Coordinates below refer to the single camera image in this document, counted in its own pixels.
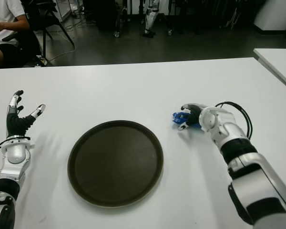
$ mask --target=tabletop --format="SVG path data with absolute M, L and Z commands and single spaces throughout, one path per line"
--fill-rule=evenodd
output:
M 27 132 L 36 146 L 17 200 L 16 229 L 251 228 L 228 195 L 231 179 L 210 136 L 179 132 L 172 123 L 172 113 L 185 103 L 239 103 L 253 122 L 252 144 L 286 183 L 286 87 L 254 58 L 0 70 L 0 142 L 6 106 L 20 89 L 22 115 L 42 103 L 47 108 Z M 227 109 L 246 131 L 241 114 Z M 113 209 L 86 203 L 67 175 L 75 142 L 111 120 L 143 124 L 164 155 L 152 192 Z
M 259 61 L 286 85 L 286 49 L 254 49 Z

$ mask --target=brown round tray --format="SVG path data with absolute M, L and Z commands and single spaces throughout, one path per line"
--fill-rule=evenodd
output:
M 141 124 L 112 121 L 87 131 L 73 147 L 68 175 L 74 190 L 102 207 L 121 207 L 145 197 L 159 180 L 163 152 Z

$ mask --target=gray floor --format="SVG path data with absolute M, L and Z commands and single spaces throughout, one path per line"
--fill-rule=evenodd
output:
M 65 26 L 79 22 L 69 18 Z M 47 37 L 47 58 L 74 50 L 71 44 L 52 27 L 53 40 Z M 68 32 L 77 50 L 51 61 L 53 66 L 121 64 L 141 62 L 168 62 L 222 58 L 253 57 L 254 48 L 286 48 L 282 35 L 260 35 L 250 29 L 205 30 L 195 35 L 190 30 L 184 34 L 167 35 L 167 27 L 157 22 L 153 39 L 141 36 L 143 26 L 136 21 L 124 28 L 120 38 L 113 38 L 110 31 L 99 31 L 95 25 L 73 27 Z

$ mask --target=robotic hand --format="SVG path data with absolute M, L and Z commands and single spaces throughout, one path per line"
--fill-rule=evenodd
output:
M 3 165 L 0 169 L 0 229 L 12 229 L 15 222 L 15 202 L 25 179 L 25 170 L 30 165 L 30 138 L 26 131 L 45 109 L 40 105 L 25 118 L 18 113 L 23 106 L 17 107 L 23 91 L 17 91 L 8 105 L 6 126 L 7 139 L 0 144 Z
M 232 178 L 228 191 L 242 220 L 255 229 L 286 229 L 286 185 L 236 124 L 234 115 L 199 104 L 185 104 L 184 109 L 190 115 L 179 130 L 199 123 L 211 134 L 228 165 Z

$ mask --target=blue toy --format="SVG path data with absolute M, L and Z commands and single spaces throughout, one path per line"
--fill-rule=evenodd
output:
M 181 125 L 182 123 L 187 121 L 189 115 L 190 115 L 190 113 L 187 113 L 187 112 L 176 112 L 176 113 L 173 113 L 173 118 L 174 118 L 173 122 L 177 123 L 178 125 Z M 196 124 L 194 124 L 192 126 L 201 128 L 199 123 L 196 123 Z

